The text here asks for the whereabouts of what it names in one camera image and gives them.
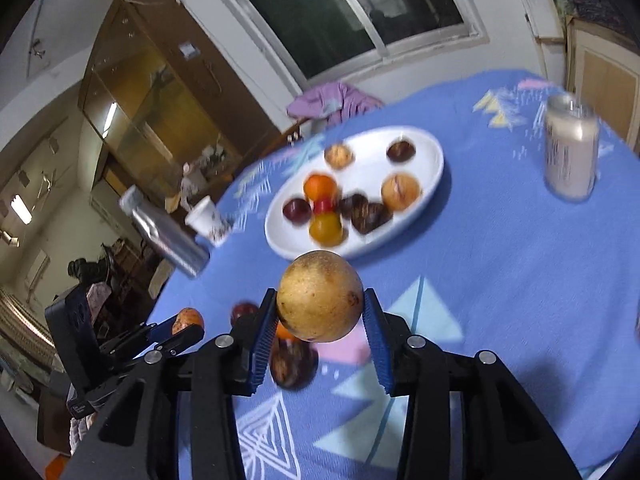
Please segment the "purple jacket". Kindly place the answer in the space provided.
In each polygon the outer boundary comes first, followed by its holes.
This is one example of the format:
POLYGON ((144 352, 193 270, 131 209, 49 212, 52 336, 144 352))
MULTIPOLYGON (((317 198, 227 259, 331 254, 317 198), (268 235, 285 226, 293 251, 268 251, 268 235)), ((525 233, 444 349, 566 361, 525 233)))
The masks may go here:
POLYGON ((311 88, 288 104, 286 114, 295 119, 325 120, 329 127, 379 110, 385 104, 374 96, 341 81, 311 88))

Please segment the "white beverage can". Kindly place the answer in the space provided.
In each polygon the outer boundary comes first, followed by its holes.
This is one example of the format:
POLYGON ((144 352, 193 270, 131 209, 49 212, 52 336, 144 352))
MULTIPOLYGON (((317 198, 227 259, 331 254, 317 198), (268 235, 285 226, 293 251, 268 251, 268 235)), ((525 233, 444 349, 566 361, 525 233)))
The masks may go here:
POLYGON ((549 96, 544 116, 544 182, 570 202, 588 200, 596 183, 598 116, 570 93, 549 96))

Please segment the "silver metal bottle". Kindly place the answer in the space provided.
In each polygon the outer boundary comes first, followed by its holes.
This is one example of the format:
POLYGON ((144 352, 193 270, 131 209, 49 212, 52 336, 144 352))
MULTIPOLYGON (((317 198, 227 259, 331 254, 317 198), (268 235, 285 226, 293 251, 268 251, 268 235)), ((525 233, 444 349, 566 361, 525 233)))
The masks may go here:
POLYGON ((209 262, 209 252, 180 228, 170 215, 149 202, 135 186, 119 199, 120 209, 145 240, 180 272, 196 278, 209 262))

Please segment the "orange yellow tomato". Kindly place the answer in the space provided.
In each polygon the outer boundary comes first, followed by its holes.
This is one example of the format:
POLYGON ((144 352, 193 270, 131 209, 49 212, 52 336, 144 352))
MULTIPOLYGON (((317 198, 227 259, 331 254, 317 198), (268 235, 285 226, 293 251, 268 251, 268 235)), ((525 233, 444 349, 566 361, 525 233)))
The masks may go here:
POLYGON ((296 341, 294 336, 282 323, 279 323, 276 329, 276 336, 281 340, 296 341))

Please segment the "striped pepino melon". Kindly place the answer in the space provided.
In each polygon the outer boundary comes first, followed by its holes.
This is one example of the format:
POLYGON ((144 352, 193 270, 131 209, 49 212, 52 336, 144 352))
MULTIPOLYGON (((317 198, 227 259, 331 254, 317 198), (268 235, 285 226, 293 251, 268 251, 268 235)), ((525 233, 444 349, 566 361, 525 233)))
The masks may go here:
POLYGON ((204 318, 201 316, 201 313, 194 308, 183 308, 176 315, 175 322, 171 327, 171 333, 177 335, 192 325, 204 328, 204 318))

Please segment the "white paper cup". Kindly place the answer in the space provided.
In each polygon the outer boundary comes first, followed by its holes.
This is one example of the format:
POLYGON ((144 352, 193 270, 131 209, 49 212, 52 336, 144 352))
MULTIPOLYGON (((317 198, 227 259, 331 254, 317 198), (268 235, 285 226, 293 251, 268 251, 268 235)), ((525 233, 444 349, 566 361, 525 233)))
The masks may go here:
POLYGON ((231 233, 231 223, 217 209, 209 196, 203 197, 186 215, 186 225, 218 247, 231 233))

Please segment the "orange mandarin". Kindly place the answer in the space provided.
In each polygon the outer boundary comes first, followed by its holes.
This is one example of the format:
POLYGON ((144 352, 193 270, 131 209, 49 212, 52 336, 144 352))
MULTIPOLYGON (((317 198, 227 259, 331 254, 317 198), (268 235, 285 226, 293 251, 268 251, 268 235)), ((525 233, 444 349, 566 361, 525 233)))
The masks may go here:
POLYGON ((313 203, 326 198, 334 198, 337 190, 337 183, 329 174, 319 174, 318 172, 310 174, 303 185, 306 199, 313 203))

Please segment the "small speckled yellow fruit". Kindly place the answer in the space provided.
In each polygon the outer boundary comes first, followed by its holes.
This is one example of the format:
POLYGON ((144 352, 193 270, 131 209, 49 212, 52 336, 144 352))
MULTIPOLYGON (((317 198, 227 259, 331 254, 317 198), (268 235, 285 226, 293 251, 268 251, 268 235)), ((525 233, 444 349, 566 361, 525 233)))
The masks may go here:
POLYGON ((324 159, 333 170, 342 170, 355 160, 355 156, 348 145, 337 143, 324 150, 324 159))

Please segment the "blue patterned tablecloth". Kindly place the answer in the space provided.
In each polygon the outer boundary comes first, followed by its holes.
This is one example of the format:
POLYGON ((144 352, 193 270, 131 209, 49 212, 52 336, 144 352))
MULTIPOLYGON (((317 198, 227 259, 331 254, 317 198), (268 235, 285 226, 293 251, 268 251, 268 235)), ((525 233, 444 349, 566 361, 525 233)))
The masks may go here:
POLYGON ((285 270, 264 233, 284 182, 357 133, 426 130, 444 151, 440 185, 410 228, 355 261, 363 284, 440 348, 495 352, 577 468, 597 471, 639 420, 639 159, 603 128, 590 199, 552 195, 544 185, 544 108, 553 92, 521 70, 481 73, 256 162, 219 204, 233 233, 198 278, 169 280, 152 320, 192 307, 207 336, 226 332, 232 308, 262 300, 285 270))

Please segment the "sliding window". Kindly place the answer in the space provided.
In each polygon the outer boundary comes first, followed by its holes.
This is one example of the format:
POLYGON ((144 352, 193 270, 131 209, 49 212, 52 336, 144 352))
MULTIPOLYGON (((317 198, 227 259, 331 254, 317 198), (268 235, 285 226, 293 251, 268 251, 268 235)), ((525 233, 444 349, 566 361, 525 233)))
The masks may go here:
POLYGON ((291 90, 487 42, 472 0, 221 0, 291 90))

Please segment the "yellow round pear fruit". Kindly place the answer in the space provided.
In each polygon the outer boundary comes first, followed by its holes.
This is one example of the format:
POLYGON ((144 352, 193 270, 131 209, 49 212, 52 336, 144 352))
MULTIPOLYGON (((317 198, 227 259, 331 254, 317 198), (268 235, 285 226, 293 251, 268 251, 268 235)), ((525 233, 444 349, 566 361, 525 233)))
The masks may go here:
POLYGON ((334 252, 306 252, 283 273, 277 308, 280 322, 296 338, 337 341, 360 319, 363 284, 355 269, 334 252))

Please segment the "white oval plate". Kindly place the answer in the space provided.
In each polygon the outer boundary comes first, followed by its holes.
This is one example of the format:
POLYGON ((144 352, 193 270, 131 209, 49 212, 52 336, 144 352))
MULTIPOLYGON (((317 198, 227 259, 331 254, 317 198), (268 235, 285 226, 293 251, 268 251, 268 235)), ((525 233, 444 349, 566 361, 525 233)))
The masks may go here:
POLYGON ((324 156, 319 154, 288 177, 273 196, 266 215, 265 236, 270 248, 280 257, 293 260, 320 248, 306 226, 294 226, 282 214, 282 208, 290 198, 304 194, 304 182, 311 174, 328 174, 341 192, 360 192, 376 202, 382 200, 383 182, 392 174, 404 172, 419 183, 418 198, 372 233, 360 234, 349 222, 343 223, 346 240, 331 250, 345 259, 372 252, 408 229, 420 217, 442 180, 445 162, 442 146, 425 130, 409 126, 376 128, 350 136, 344 144, 355 156, 346 168, 330 168, 324 156), (416 154, 408 162, 395 164, 386 156, 388 148, 396 141, 407 141, 416 149, 416 154))

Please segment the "dark brown passion fruit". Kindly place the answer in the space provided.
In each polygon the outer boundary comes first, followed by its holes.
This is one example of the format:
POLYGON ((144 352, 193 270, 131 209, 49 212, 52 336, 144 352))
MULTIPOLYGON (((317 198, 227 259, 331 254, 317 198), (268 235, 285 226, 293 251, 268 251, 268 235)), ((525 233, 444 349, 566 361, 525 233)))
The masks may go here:
POLYGON ((270 373, 277 386, 284 390, 306 388, 318 370, 318 352, 307 341, 276 338, 270 354, 270 373))

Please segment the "large dark red plum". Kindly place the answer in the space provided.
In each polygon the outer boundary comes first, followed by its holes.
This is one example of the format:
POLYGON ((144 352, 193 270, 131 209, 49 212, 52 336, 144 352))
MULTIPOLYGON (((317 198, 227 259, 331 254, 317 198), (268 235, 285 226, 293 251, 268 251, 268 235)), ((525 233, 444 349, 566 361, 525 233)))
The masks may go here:
POLYGON ((239 321, 245 315, 254 314, 258 311, 258 307, 256 304, 252 302, 244 301, 236 304, 232 310, 230 315, 230 324, 231 326, 235 326, 235 323, 239 321))

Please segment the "wooden glass cabinet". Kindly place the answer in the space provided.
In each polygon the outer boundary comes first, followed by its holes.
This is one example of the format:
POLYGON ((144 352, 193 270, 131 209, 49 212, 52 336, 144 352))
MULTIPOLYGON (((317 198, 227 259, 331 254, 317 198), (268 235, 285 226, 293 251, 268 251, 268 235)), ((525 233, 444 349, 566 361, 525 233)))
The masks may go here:
POLYGON ((217 152, 228 183, 280 136, 236 71, 179 0, 113 0, 78 106, 154 202, 180 190, 185 164, 217 152))

